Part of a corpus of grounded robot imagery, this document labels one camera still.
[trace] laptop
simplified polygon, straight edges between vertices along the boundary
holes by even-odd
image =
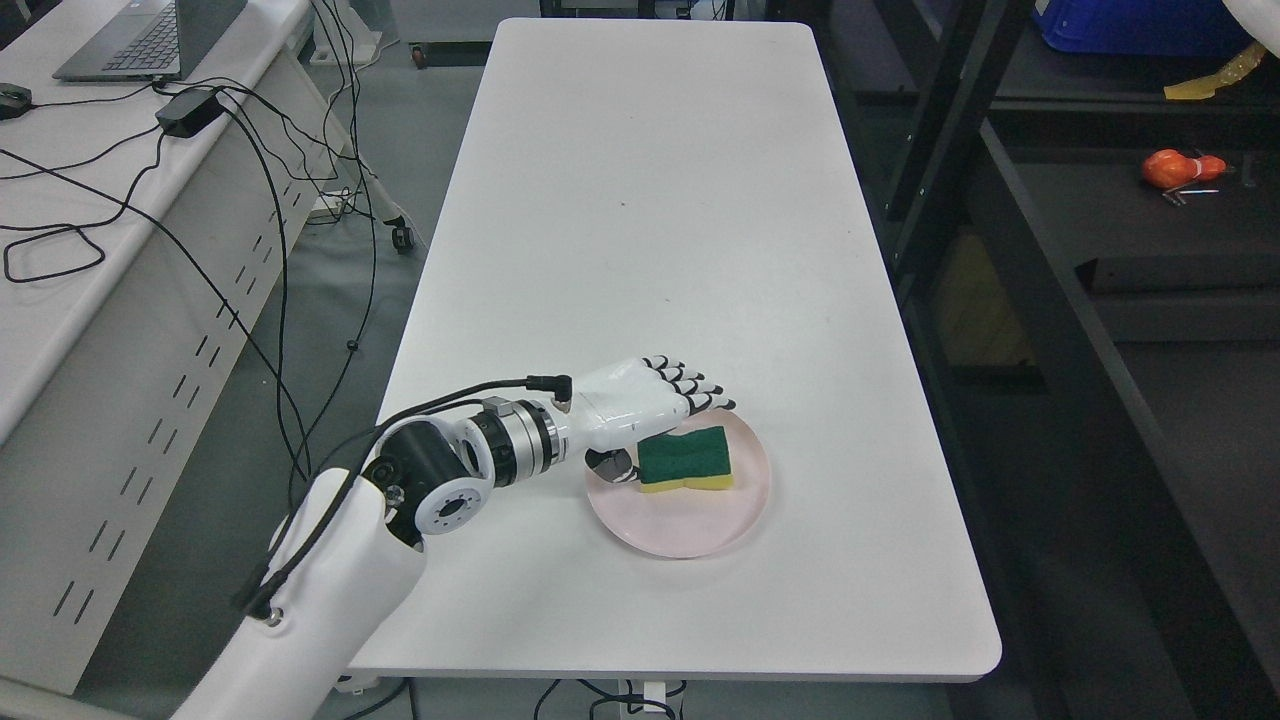
[[[131,0],[54,77],[79,82],[184,79],[247,0]]]

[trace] yellow tape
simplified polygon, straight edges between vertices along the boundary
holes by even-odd
[[[1202,78],[1189,79],[1165,88],[1165,100],[1208,100],[1219,88],[1235,85],[1244,79],[1262,63],[1262,56],[1267,49],[1261,42],[1254,42],[1243,53],[1231,58],[1231,61],[1222,65],[1219,72]]]

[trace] computer mouse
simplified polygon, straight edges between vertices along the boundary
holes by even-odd
[[[0,120],[19,118],[32,106],[29,90],[19,85],[0,82]]]

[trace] white table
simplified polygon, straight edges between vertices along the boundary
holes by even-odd
[[[0,53],[0,77],[32,88],[36,102],[136,88],[49,77],[120,6],[64,0]],[[233,77],[317,133],[323,100],[284,51],[308,9],[302,0],[251,0],[188,79]],[[146,91],[36,109],[0,124],[0,146],[46,165],[82,160],[152,126],[165,102]],[[266,146],[301,174],[302,154],[279,120],[253,101],[246,111]],[[155,140],[68,174],[123,195],[154,158]],[[312,172],[326,170],[323,147],[306,147]],[[316,192],[271,167],[292,243]],[[0,159],[0,176],[27,169]],[[252,327],[282,251],[271,196],[239,129],[220,118],[193,138],[166,138],[163,163],[134,204],[163,218]],[[84,222],[115,210],[49,177],[0,181],[0,208],[6,224]],[[0,232],[0,242],[28,234]],[[91,234],[106,251],[96,268],[31,284],[0,279],[0,676],[59,692],[76,687],[244,342],[229,311],[146,220],[125,213]],[[51,242],[17,252],[15,269],[35,274],[84,255]]]
[[[383,404],[672,354],[773,466],[719,555],[646,556],[582,465],[494,493],[352,662],[383,675],[961,682],[1001,643],[814,41],[502,24]]]

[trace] sponge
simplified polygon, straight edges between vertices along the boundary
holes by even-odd
[[[682,436],[657,436],[636,446],[640,465],[640,492],[662,492],[680,487],[728,489],[733,471],[728,441],[721,425]]]

